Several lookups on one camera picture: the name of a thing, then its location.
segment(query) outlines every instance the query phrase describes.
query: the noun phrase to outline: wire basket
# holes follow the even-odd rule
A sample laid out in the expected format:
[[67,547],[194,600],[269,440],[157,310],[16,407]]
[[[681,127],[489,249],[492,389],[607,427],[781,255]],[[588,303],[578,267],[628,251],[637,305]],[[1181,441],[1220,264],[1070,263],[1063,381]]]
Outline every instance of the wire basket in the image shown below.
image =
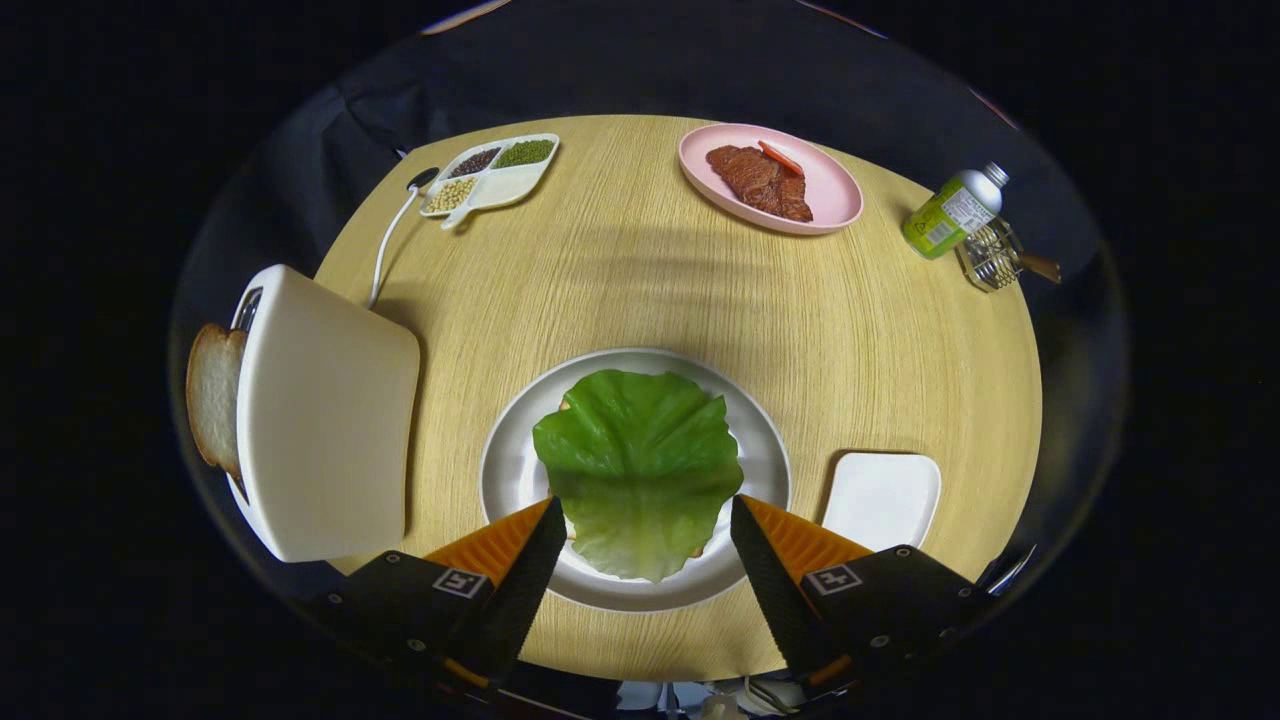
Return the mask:
[[1018,259],[1023,243],[1004,218],[993,218],[974,231],[956,251],[965,277],[986,292],[1012,284],[1023,272]]

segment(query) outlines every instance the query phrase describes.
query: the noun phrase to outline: pink plate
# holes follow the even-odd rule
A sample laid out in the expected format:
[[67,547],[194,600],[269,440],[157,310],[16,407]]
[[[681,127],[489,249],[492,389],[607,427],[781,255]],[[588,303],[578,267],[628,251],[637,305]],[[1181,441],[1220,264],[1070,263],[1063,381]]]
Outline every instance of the pink plate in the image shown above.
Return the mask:
[[[804,168],[804,200],[813,209],[812,223],[771,215],[739,201],[707,161],[707,152],[722,145],[759,149],[762,140]],[[744,124],[700,127],[681,138],[680,167],[689,182],[708,200],[744,220],[771,229],[795,234],[826,234],[856,220],[863,213],[863,191],[844,165],[799,137],[776,129]]]

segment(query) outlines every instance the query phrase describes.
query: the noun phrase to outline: cabbage leaf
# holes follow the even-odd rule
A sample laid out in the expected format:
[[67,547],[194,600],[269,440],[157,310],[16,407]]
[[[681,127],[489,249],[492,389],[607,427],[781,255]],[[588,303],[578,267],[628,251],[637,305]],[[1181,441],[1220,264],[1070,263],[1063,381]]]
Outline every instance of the cabbage leaf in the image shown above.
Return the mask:
[[599,370],[534,425],[573,550],[602,573],[657,583],[712,537],[742,486],[724,397],[673,373]]

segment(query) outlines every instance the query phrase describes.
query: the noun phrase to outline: round wooden table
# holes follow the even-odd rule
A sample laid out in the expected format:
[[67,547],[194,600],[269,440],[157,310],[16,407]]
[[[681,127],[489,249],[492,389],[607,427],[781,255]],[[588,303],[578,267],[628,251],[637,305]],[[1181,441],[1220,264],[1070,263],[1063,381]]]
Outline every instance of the round wooden table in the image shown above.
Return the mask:
[[[649,346],[708,363],[755,396],[791,456],[791,510],[810,520],[822,519],[842,451],[934,459],[942,496],[923,550],[975,579],[1009,541],[1039,447],[1039,363],[1021,291],[988,295],[954,256],[916,256],[899,224],[929,191],[831,149],[864,193],[844,231],[791,237],[728,215],[676,158],[680,138],[707,123],[594,115],[451,137],[412,151],[352,215],[316,281],[364,302],[410,178],[481,142],[561,137],[520,204],[454,231],[411,210],[388,246],[374,310],[424,348],[401,550],[425,555],[484,525],[481,450],[530,380],[585,352]],[[369,557],[332,564],[351,573]],[[521,659],[631,680],[783,667],[746,582],[644,615],[547,594]]]

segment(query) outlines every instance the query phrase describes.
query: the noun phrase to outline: white toaster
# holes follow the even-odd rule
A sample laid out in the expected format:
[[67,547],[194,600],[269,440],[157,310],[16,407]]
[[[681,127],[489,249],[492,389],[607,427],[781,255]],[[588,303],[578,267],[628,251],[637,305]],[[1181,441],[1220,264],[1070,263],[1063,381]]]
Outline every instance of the white toaster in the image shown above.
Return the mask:
[[257,537],[285,562],[399,543],[417,338],[285,265],[250,281],[232,328],[248,337],[228,482]]

